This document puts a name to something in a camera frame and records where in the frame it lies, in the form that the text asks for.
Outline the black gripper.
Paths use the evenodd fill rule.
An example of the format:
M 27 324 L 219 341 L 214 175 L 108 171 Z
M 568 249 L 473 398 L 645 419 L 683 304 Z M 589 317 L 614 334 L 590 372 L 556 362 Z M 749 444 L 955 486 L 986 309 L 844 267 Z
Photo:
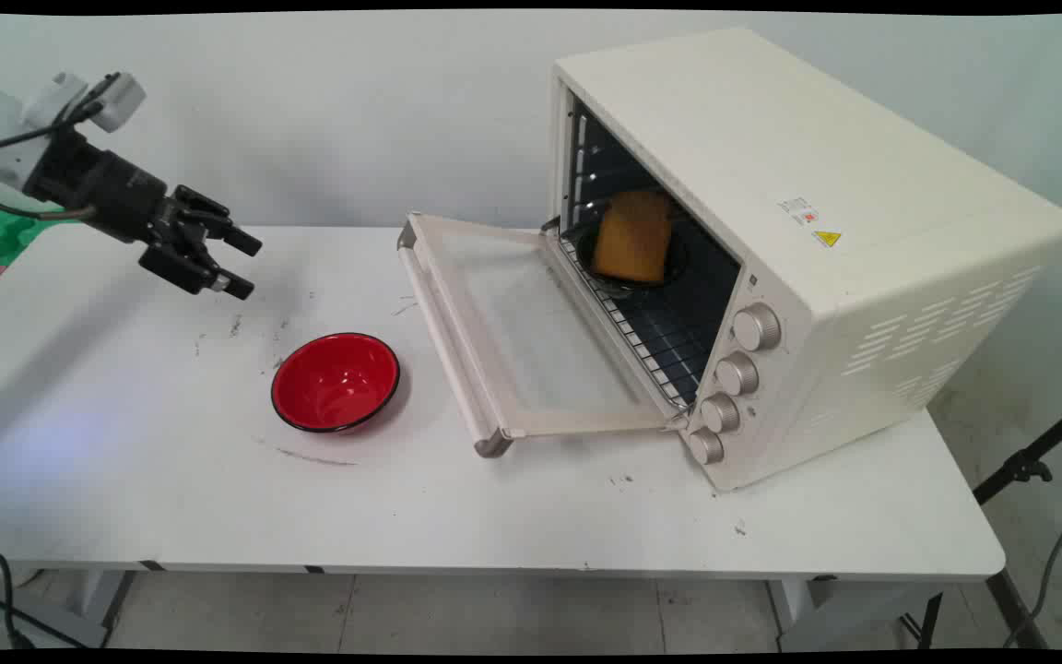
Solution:
M 247 300 L 251 280 L 220 267 L 207 248 L 215 240 L 249 256 L 261 240 L 237 226 L 230 209 L 190 186 L 168 185 L 75 129 L 56 132 L 27 176 L 24 194 L 66 210 L 91 208 L 83 222 L 122 243 L 147 243 L 138 263 L 183 291 L 225 291 Z

